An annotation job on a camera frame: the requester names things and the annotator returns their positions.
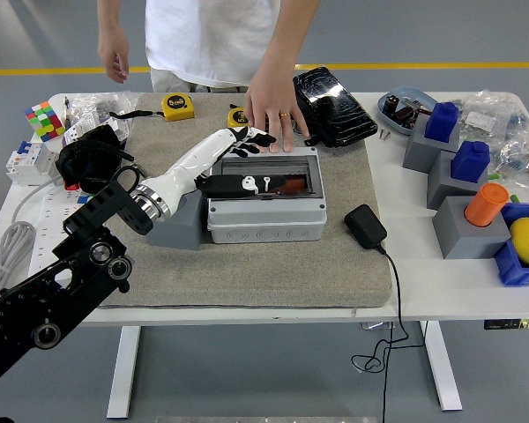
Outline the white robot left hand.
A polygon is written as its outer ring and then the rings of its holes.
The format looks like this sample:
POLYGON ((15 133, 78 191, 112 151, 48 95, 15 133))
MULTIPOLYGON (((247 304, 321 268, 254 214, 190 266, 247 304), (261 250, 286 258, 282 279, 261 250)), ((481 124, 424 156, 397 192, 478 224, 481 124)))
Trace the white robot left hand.
POLYGON ((260 147, 275 142, 275 137, 253 127, 218 130, 190 148, 164 174, 143 180, 138 189, 149 193, 158 219, 169 218, 177 211, 182 196, 197 189, 196 179, 226 153, 259 153, 260 147))

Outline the person's right hand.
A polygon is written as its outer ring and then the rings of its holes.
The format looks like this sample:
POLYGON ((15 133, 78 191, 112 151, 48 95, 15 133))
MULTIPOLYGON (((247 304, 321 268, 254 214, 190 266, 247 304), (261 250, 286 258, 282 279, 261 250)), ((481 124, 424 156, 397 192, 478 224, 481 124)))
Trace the person's right hand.
POLYGON ((129 75, 129 42, 124 34, 103 34, 98 42, 98 56, 106 76, 123 84, 129 75))

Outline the person's left hand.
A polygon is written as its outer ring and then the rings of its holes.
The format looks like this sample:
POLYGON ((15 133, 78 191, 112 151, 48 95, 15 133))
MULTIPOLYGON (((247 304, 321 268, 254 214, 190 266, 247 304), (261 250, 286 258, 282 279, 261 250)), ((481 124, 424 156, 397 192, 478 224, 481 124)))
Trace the person's left hand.
POLYGON ((294 90, 294 67, 286 69, 262 66, 251 80, 244 105, 250 124, 276 139, 271 152, 291 152, 294 148, 293 122, 303 136, 309 136, 308 125, 298 106, 294 90))

